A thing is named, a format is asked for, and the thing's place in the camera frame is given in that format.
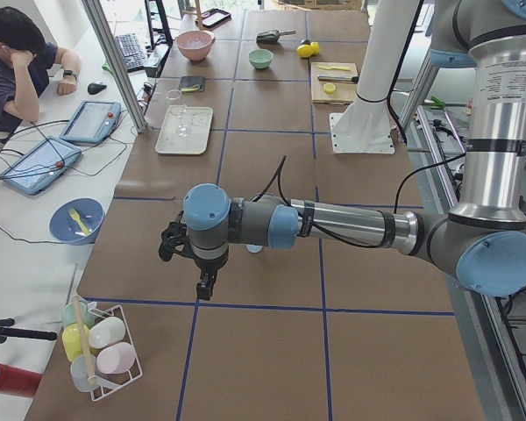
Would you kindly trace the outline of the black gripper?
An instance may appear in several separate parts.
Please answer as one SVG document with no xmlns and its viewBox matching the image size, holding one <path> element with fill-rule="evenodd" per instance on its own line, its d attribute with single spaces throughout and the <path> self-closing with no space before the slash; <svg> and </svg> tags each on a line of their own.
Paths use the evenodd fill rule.
<svg viewBox="0 0 526 421">
<path fill-rule="evenodd" d="M 218 271 L 225 266 L 227 256 L 219 256 L 215 259 L 194 258 L 194 263 L 200 269 L 200 279 L 196 284 L 196 296 L 198 300 L 209 301 L 213 297 L 214 286 L 217 282 Z"/>
</svg>

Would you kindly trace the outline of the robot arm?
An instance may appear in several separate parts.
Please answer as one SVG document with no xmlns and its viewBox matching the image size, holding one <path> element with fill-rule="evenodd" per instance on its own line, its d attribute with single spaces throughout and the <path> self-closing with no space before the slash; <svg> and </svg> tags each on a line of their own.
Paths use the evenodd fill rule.
<svg viewBox="0 0 526 421">
<path fill-rule="evenodd" d="M 290 248 L 299 238 L 393 248 L 425 260 L 485 296 L 526 288 L 526 215 L 520 184 L 526 162 L 526 1 L 439 1 L 430 42 L 440 68 L 472 67 L 475 82 L 465 170 L 456 204 L 444 215 L 398 210 L 388 98 L 420 3 L 382 1 L 354 102 L 331 116 L 334 153 L 356 157 L 320 177 L 321 203 L 271 196 L 229 197 L 214 184 L 184 197 L 179 232 L 200 268 L 196 294 L 211 298 L 232 243 Z"/>
</svg>

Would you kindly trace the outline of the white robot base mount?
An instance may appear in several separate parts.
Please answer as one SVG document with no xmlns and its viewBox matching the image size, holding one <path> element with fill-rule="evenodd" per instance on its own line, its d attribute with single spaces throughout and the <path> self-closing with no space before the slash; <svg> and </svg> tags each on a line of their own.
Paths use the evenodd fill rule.
<svg viewBox="0 0 526 421">
<path fill-rule="evenodd" d="M 378 2 L 356 97 L 344 113 L 330 114 L 334 153 L 395 152 L 388 99 L 422 7 L 418 0 Z"/>
</svg>

